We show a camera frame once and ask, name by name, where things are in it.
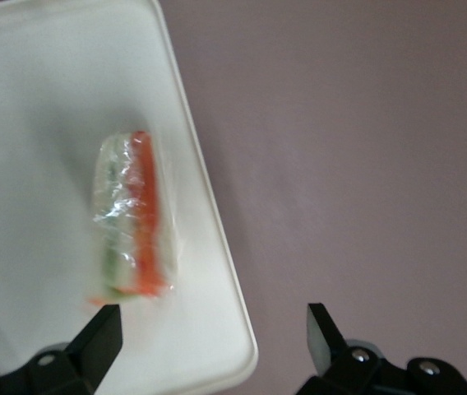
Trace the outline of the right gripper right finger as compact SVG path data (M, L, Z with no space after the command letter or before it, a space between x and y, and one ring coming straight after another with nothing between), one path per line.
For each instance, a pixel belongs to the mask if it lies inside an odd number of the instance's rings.
M453 365L416 357L404 368L370 342L346 340L322 303L307 306L307 347L316 373L299 394L467 394Z

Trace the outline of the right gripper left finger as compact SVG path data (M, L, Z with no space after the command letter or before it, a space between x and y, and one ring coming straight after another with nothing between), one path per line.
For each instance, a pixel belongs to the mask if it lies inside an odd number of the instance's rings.
M0 394L94 394L123 347L121 309L107 304L68 343L0 375Z

